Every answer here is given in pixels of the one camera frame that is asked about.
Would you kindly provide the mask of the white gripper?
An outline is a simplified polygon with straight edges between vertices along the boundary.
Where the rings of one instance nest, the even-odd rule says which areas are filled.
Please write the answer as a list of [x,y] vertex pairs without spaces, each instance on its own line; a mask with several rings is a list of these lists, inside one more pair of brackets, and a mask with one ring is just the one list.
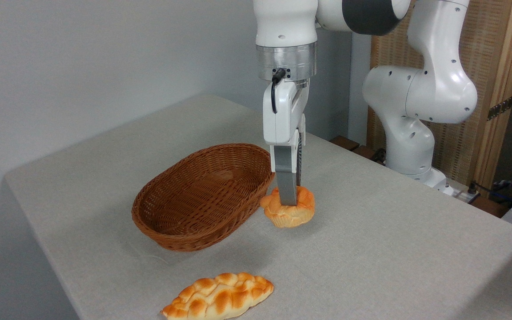
[[285,79],[274,86],[268,85],[264,91],[264,140],[272,145],[272,171],[276,173],[281,205],[297,205],[297,186],[301,186],[303,146],[306,143],[303,112],[308,96],[309,87],[298,89],[295,82]]

